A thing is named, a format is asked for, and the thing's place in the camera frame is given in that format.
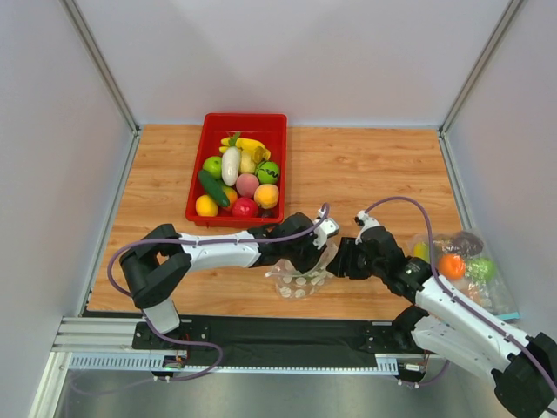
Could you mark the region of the polka dot zip bag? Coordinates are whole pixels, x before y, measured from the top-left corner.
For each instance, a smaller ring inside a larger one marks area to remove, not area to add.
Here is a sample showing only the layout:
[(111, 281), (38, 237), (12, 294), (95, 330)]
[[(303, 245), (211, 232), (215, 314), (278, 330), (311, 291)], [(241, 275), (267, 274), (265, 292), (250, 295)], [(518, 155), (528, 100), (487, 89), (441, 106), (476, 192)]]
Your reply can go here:
[(280, 260), (265, 274), (265, 277), (274, 281), (277, 294), (284, 299), (301, 300), (310, 297), (333, 277), (326, 268), (337, 251), (338, 247), (334, 242), (327, 244), (319, 262), (306, 273), (296, 270), (291, 261)]

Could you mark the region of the yellow pear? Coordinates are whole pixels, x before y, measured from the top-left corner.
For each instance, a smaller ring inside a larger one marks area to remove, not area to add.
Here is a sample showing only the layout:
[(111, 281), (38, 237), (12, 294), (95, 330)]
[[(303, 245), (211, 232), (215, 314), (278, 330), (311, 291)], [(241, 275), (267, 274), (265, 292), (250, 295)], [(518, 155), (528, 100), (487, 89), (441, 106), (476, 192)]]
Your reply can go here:
[(248, 151), (241, 152), (239, 172), (241, 174), (253, 174), (256, 171), (257, 163), (252, 159)]

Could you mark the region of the dark green cucumber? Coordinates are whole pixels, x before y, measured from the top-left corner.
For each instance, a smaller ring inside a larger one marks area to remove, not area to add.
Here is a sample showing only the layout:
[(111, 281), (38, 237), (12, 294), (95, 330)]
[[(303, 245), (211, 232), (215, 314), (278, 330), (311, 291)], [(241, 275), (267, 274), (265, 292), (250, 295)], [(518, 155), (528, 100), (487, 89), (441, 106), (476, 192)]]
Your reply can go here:
[(205, 192), (217, 203), (218, 206), (227, 207), (230, 204), (230, 200), (225, 194), (222, 186), (208, 171), (201, 170), (198, 173), (198, 179)]

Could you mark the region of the white radish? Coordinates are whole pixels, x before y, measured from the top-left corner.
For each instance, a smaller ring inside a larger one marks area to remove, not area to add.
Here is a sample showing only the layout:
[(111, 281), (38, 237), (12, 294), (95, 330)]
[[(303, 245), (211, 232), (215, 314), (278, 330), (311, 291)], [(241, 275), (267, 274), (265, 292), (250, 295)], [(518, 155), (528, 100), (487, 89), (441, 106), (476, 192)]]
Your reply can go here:
[(222, 180), (227, 186), (234, 186), (238, 179), (241, 151), (236, 147), (236, 142), (241, 136), (241, 132), (234, 133), (229, 137), (228, 149), (222, 156)]

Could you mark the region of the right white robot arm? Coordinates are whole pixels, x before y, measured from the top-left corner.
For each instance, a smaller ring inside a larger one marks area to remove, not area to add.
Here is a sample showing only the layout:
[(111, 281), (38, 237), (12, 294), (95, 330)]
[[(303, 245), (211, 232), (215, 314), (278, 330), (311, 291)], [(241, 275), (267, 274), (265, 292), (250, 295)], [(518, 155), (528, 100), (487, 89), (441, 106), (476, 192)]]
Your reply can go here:
[(488, 381), (515, 417), (539, 417), (556, 399), (556, 343), (499, 320), (468, 299), (424, 260), (404, 255), (383, 227), (343, 238), (327, 267), (351, 280), (375, 276), (411, 302), (402, 318), (416, 346)]

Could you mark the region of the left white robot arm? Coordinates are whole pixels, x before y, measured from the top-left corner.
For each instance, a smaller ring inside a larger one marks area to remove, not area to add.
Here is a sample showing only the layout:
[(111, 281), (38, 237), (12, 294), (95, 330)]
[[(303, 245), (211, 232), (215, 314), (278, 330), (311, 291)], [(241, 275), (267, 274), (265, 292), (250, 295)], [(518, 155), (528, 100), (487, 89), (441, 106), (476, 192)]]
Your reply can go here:
[(126, 246), (119, 265), (135, 307), (156, 331), (168, 334), (180, 325), (171, 295), (186, 274), (229, 266), (274, 266), (281, 260), (300, 273), (310, 272), (338, 231), (325, 210), (316, 219), (297, 212), (279, 224), (228, 235), (189, 235), (163, 224)]

